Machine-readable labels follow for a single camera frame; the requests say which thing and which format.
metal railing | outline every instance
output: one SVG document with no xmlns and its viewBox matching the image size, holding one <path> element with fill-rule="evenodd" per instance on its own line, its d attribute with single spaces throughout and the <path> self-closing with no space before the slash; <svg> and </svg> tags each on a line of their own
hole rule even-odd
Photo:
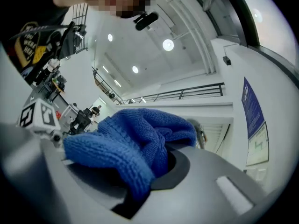
<svg viewBox="0 0 299 224">
<path fill-rule="evenodd" d="M 73 22 L 75 25 L 81 25 L 86 23 L 86 17 L 87 17 L 87 11 L 88 11 L 88 4 L 86 3 L 81 3 L 81 4 L 76 4 L 73 6 Z M 85 47 L 85 36 L 82 38 L 81 43 L 78 45 L 76 54 L 87 49 Z"/>
<path fill-rule="evenodd" d="M 93 67 L 93 76 L 96 85 L 117 105 L 123 103 L 122 98 L 108 85 L 108 83 L 99 75 Z"/>
<path fill-rule="evenodd" d="M 163 92 L 159 94 L 147 95 L 133 99 L 127 99 L 120 103 L 120 105 L 134 104 L 140 102 L 155 102 L 166 100 L 178 100 L 189 98 L 207 98 L 223 96 L 224 83 L 207 84 L 191 88 L 180 89 L 176 91 Z"/>
</svg>

gray plastic surface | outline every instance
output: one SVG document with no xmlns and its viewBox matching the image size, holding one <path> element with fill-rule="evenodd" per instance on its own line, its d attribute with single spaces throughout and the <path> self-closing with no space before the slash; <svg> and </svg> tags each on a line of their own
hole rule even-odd
<svg viewBox="0 0 299 224">
<path fill-rule="evenodd" d="M 127 194 L 125 188 L 111 186 L 107 177 L 93 168 L 84 167 L 76 163 L 67 165 L 76 183 L 94 199 L 99 205 L 111 210 L 124 202 Z"/>
<path fill-rule="evenodd" d="M 58 224 L 129 223 L 82 190 L 49 140 L 3 124 L 0 137 L 4 174 L 46 220 Z"/>
<path fill-rule="evenodd" d="M 215 182 L 220 176 L 229 177 L 251 202 L 259 203 L 264 198 L 261 188 L 250 177 L 221 157 L 193 147 L 168 144 L 188 157 L 191 166 L 187 176 L 173 189 L 151 191 L 135 216 L 127 220 L 108 209 L 112 203 L 123 200 L 123 191 L 120 189 L 115 199 L 105 205 L 109 195 L 96 194 L 100 179 L 88 182 L 92 174 L 84 177 L 78 170 L 66 167 L 49 140 L 40 140 L 28 130 L 7 125 L 0 125 L 0 137 L 0 161 L 7 179 L 53 223 L 228 222 L 237 214 Z"/>
<path fill-rule="evenodd" d="M 132 220 L 144 224 L 214 224 L 237 217 L 215 180 L 229 177 L 253 203 L 264 193 L 246 174 L 211 152 L 168 144 L 185 154 L 191 163 L 186 178 L 174 189 L 152 191 Z"/>
<path fill-rule="evenodd" d="M 15 124 L 32 88 L 20 76 L 0 42 L 0 121 Z"/>
</svg>

white wall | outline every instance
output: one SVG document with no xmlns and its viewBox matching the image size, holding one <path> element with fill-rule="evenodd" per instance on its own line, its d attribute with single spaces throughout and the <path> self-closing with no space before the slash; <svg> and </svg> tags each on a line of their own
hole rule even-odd
<svg viewBox="0 0 299 224">
<path fill-rule="evenodd" d="M 299 154 L 299 91 L 290 79 L 272 62 L 260 54 L 239 45 L 226 47 L 232 65 L 222 57 L 223 46 L 231 42 L 214 39 L 220 73 L 234 107 L 234 132 L 227 160 L 241 170 L 246 167 L 247 125 L 241 102 L 244 77 L 250 83 L 260 103 L 267 123 L 270 156 L 263 185 L 267 192 L 284 185 Z"/>
<path fill-rule="evenodd" d="M 101 90 L 95 84 L 90 57 L 86 50 L 62 59 L 61 75 L 66 79 L 65 94 L 61 96 L 68 103 L 77 103 L 79 109 L 89 108 L 100 96 Z"/>
<path fill-rule="evenodd" d="M 230 124 L 233 122 L 233 107 L 230 97 L 211 97 L 190 100 L 157 101 L 129 105 L 117 105 L 118 110 L 151 108 L 195 119 L 205 124 Z"/>
</svg>

white cube with marker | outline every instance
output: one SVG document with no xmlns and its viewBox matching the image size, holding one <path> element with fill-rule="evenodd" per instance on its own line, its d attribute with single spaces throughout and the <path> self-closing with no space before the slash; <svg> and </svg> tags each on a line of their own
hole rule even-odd
<svg viewBox="0 0 299 224">
<path fill-rule="evenodd" d="M 23 108 L 19 125 L 34 132 L 60 130 L 54 107 L 40 98 Z"/>
</svg>

ceiling light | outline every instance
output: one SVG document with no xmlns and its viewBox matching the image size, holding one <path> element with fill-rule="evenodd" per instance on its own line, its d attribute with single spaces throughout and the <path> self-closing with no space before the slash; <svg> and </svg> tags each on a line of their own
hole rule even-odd
<svg viewBox="0 0 299 224">
<path fill-rule="evenodd" d="M 173 50 L 173 48 L 174 48 L 174 43 L 173 43 L 173 41 L 170 40 L 170 39 L 166 39 L 166 40 L 163 42 L 163 48 L 164 48 L 164 50 L 166 50 L 166 51 L 171 51 L 171 50 Z"/>
<path fill-rule="evenodd" d="M 104 68 L 104 70 L 105 70 L 107 73 L 109 73 L 109 71 L 106 69 L 106 67 L 105 67 L 105 66 L 103 66 L 103 68 Z"/>
<path fill-rule="evenodd" d="M 113 36 L 112 36 L 111 34 L 108 35 L 108 40 L 109 40 L 110 42 L 113 41 Z"/>
<path fill-rule="evenodd" d="M 106 104 L 106 103 L 105 103 L 105 101 L 104 101 L 104 100 L 102 100 L 100 97 L 99 97 L 99 99 L 100 99 L 100 100 L 101 100 L 101 101 L 102 101 L 104 104 Z"/>
<path fill-rule="evenodd" d="M 138 68 L 136 66 L 133 66 L 132 67 L 132 70 L 135 74 L 137 74 L 139 72 Z"/>
<path fill-rule="evenodd" d="M 261 12 L 257 9 L 252 9 L 252 13 L 253 13 L 253 16 L 254 16 L 254 20 L 261 23 L 263 21 L 263 16 L 261 14 Z"/>
<path fill-rule="evenodd" d="M 117 80 L 114 80 L 114 82 L 115 82 L 119 87 L 121 87 L 121 85 L 117 82 Z"/>
</svg>

